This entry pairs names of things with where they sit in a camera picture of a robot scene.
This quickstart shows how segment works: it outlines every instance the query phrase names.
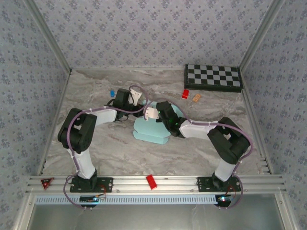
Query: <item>floral wallpaper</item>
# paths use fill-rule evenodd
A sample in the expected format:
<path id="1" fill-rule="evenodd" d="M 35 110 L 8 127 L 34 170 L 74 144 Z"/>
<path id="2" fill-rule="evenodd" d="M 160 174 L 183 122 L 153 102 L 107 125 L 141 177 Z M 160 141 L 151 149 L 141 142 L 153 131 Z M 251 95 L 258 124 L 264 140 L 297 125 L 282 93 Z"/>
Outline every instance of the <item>floral wallpaper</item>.
<path id="1" fill-rule="evenodd" d="M 244 77 L 275 173 L 307 229 L 307 2 L 286 0 Z"/>
<path id="2" fill-rule="evenodd" d="M 36 0 L 70 67 L 238 66 L 272 0 Z"/>
<path id="3" fill-rule="evenodd" d="M 0 229 L 36 174 L 66 74 L 21 0 L 0 1 Z"/>

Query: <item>chessboard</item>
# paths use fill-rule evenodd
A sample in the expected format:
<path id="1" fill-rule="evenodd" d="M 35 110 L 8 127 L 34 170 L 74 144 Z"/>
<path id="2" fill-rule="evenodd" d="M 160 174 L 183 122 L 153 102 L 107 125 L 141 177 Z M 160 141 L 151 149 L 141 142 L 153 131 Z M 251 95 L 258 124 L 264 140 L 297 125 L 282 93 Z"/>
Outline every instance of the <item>chessboard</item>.
<path id="1" fill-rule="evenodd" d="M 241 92 L 243 84 L 238 67 L 186 64 L 184 88 L 187 90 Z"/>

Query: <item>marble surface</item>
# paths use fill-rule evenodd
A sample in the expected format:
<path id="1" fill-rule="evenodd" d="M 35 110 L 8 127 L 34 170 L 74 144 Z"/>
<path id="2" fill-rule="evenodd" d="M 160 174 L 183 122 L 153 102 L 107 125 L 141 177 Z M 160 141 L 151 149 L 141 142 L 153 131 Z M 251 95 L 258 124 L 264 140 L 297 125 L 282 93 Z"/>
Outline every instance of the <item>marble surface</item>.
<path id="1" fill-rule="evenodd" d="M 98 108 L 110 99 L 110 90 L 133 84 L 142 86 L 151 99 L 174 100 L 198 121 L 231 118 L 252 137 L 244 103 L 239 93 L 191 90 L 182 99 L 183 70 L 87 70 L 73 71 L 70 77 L 56 130 L 50 145 L 43 175 L 68 175 L 75 172 L 69 153 L 57 141 L 64 119 L 71 108 Z M 192 101 L 200 93 L 197 103 Z M 154 144 L 133 137 L 135 118 L 96 127 L 90 153 L 99 175 L 193 175 L 212 174 L 220 157 L 209 139 L 175 138 Z M 257 148 L 238 168 L 239 174 L 260 170 Z"/>

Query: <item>light blue object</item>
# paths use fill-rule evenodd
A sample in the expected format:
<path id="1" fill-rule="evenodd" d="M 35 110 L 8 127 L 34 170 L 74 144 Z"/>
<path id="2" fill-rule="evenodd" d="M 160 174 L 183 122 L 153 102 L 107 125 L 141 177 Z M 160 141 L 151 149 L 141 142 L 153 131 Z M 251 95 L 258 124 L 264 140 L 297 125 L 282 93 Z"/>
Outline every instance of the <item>light blue object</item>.
<path id="1" fill-rule="evenodd" d="M 152 102 L 150 107 L 155 108 L 157 102 Z M 175 113 L 183 117 L 182 112 L 177 108 L 177 106 L 172 105 Z M 139 117 L 134 122 L 133 135 L 138 140 L 149 141 L 157 144 L 165 144 L 168 141 L 170 132 L 165 128 L 162 122 L 157 123 L 156 119 L 148 118 L 148 121 L 144 120 L 143 117 Z"/>

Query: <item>black mounting plate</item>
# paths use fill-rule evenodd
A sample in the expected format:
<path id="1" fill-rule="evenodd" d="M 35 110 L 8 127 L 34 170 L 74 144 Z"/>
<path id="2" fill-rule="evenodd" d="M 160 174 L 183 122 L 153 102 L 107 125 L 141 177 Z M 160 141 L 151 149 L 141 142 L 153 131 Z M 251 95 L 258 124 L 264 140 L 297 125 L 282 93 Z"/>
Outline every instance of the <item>black mounting plate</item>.
<path id="1" fill-rule="evenodd" d="M 113 188 L 113 178 L 112 177 L 97 177 L 97 185 L 93 190 L 82 188 L 79 181 L 74 177 L 71 181 L 71 193 L 103 193 L 104 187 L 106 188 L 106 193 L 111 193 Z"/>
<path id="2" fill-rule="evenodd" d="M 199 192 L 227 192 L 229 186 L 235 188 L 236 192 L 241 191 L 241 186 L 238 178 L 232 176 L 228 179 L 228 181 L 224 182 L 222 188 L 216 188 L 213 185 L 213 180 L 211 176 L 201 176 L 197 177 L 197 186 Z"/>

